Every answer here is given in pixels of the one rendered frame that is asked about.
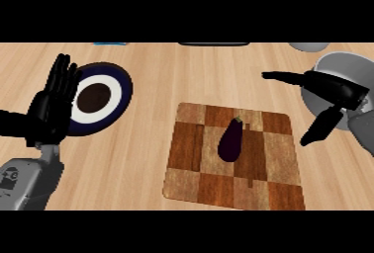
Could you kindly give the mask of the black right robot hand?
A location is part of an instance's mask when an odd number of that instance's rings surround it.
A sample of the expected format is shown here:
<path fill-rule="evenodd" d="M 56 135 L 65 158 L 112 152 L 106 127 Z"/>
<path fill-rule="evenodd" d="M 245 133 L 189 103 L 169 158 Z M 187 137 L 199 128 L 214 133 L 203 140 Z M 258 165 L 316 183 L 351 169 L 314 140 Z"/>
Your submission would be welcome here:
<path fill-rule="evenodd" d="M 303 74 L 270 71 L 263 72 L 264 79 L 274 79 L 288 84 L 298 85 L 317 97 L 331 103 L 331 106 L 317 114 L 300 144 L 307 146 L 314 141 L 325 140 L 341 118 L 341 109 L 356 110 L 369 89 L 354 82 L 317 71 L 305 71 Z"/>

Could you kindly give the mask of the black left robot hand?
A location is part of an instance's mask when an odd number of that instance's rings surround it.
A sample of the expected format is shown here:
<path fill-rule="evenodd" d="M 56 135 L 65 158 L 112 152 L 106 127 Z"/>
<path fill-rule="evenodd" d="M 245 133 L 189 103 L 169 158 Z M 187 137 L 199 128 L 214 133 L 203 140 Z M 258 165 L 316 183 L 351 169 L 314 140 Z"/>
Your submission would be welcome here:
<path fill-rule="evenodd" d="M 72 99 L 81 71 L 69 62 L 69 55 L 59 54 L 44 89 L 35 94 L 28 113 L 0 110 L 0 136 L 23 137 L 26 146 L 59 145 L 69 126 Z"/>

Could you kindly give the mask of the grey metal pot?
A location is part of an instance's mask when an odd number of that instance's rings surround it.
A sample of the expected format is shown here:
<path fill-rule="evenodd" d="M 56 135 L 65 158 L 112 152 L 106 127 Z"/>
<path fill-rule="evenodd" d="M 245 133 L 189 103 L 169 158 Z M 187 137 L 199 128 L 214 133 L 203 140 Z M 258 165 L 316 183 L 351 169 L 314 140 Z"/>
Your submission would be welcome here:
<path fill-rule="evenodd" d="M 317 59 L 311 70 L 335 75 L 369 89 L 369 93 L 365 96 L 366 104 L 363 104 L 360 109 L 363 113 L 369 112 L 374 109 L 374 59 L 369 59 L 353 52 L 334 51 Z M 304 88 L 301 88 L 301 97 L 314 116 L 332 106 L 326 100 Z M 348 130 L 345 110 L 341 109 L 341 112 L 342 118 L 335 128 Z"/>

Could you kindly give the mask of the purple eggplant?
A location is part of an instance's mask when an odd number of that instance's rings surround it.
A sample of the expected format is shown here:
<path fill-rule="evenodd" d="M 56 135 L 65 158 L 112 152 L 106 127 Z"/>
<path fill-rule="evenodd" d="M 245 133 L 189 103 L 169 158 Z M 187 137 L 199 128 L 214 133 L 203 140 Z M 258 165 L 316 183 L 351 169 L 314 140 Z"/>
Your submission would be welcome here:
<path fill-rule="evenodd" d="M 217 155 L 224 162 L 233 162 L 240 154 L 242 121 L 233 118 L 217 144 Z"/>

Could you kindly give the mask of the checkered wooden cutting board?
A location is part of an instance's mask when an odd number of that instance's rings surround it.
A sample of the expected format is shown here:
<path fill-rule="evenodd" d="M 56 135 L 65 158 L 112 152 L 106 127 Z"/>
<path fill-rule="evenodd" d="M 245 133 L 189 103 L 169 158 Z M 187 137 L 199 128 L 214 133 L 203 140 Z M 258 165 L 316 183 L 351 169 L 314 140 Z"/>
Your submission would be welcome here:
<path fill-rule="evenodd" d="M 162 194 L 239 210 L 301 210 L 289 117 L 178 104 Z"/>

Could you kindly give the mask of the navy and white plate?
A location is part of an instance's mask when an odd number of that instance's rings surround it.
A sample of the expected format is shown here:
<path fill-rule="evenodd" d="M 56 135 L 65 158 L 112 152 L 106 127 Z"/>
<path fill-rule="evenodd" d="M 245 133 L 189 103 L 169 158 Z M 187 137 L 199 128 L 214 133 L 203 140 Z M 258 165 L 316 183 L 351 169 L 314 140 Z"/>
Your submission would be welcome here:
<path fill-rule="evenodd" d="M 125 69 L 109 62 L 78 67 L 81 77 L 72 101 L 67 136 L 104 130 L 121 117 L 131 101 L 133 82 Z"/>

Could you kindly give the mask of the grey rounded object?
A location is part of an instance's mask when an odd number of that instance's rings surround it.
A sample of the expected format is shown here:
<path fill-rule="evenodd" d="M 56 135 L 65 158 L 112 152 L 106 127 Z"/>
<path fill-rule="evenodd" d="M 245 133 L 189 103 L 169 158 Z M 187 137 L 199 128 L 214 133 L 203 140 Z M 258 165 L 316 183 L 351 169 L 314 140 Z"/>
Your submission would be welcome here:
<path fill-rule="evenodd" d="M 328 47 L 328 42 L 291 42 L 289 46 L 303 52 L 317 52 Z"/>

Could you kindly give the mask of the black flat object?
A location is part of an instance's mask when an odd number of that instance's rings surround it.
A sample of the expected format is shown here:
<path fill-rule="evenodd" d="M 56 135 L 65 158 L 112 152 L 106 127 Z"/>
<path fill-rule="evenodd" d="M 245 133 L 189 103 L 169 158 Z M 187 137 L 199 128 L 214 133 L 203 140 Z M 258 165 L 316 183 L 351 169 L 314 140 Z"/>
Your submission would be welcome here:
<path fill-rule="evenodd" d="M 186 46 L 245 46 L 249 42 L 178 42 Z"/>

